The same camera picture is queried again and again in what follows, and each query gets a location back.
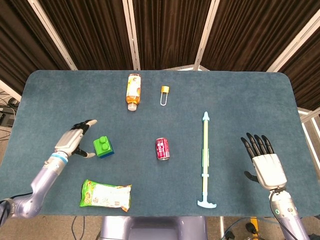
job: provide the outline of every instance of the chip bag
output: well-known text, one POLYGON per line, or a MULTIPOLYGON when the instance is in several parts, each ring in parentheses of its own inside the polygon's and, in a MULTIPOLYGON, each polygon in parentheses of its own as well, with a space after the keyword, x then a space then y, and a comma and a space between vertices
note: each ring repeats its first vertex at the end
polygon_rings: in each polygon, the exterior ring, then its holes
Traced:
POLYGON ((85 180, 82 185, 81 201, 79 206, 100 206, 121 208, 128 212, 130 208, 131 185, 113 186, 85 180))

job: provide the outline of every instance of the dark curtain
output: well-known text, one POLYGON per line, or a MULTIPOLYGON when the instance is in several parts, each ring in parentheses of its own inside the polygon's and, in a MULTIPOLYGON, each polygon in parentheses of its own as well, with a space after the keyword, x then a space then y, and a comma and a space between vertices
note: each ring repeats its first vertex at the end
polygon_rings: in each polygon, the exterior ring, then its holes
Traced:
POLYGON ((320 107, 320 28, 280 69, 291 80, 298 107, 320 107))
POLYGON ((28 1, 0 0, 0 79, 21 94, 38 69, 69 67, 28 1))
POLYGON ((211 0, 133 0, 142 70, 195 63, 211 0))
POLYGON ((201 65, 266 71, 319 8, 319 0, 221 0, 201 65))
POLYGON ((40 0, 79 70, 133 69, 121 0, 40 0))

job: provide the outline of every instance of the plastic bottle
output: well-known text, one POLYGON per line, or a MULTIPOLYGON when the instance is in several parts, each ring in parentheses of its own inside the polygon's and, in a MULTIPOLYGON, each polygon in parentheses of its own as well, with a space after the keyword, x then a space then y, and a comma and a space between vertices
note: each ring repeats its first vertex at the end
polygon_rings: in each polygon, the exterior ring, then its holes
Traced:
POLYGON ((132 73, 128 78, 128 86, 126 88, 126 102, 128 103, 128 110, 137 110, 137 105, 140 103, 141 94, 141 75, 132 73))

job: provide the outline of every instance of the soda can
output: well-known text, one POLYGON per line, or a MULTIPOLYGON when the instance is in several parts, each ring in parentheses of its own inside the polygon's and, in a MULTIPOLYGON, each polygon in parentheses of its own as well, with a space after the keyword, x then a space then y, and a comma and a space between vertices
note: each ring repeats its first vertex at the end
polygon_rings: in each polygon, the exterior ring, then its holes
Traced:
POLYGON ((169 143, 165 137, 155 140, 155 149, 158 160, 168 160, 170 158, 169 143))

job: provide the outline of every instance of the robotic arm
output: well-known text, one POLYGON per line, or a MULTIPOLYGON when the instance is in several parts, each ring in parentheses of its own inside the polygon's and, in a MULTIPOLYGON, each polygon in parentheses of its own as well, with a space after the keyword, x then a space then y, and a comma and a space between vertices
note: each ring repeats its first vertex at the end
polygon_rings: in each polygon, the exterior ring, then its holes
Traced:
POLYGON ((257 176, 248 171, 245 171, 244 174, 251 181, 260 183, 263 188, 270 191, 270 209, 278 220, 285 239, 310 240, 290 194, 285 191, 287 178, 270 141, 264 135, 261 136, 264 142, 257 135, 254 137, 250 133, 246 135, 251 145, 245 138, 242 137, 241 140, 251 158, 257 176))
POLYGON ((68 157, 78 154, 91 158, 95 155, 81 150, 79 143, 86 131, 96 123, 97 120, 80 122, 63 134, 54 148, 54 153, 44 162, 42 169, 32 181, 32 192, 0 201, 0 227, 8 218, 29 219, 39 214, 45 196, 68 163, 68 157))

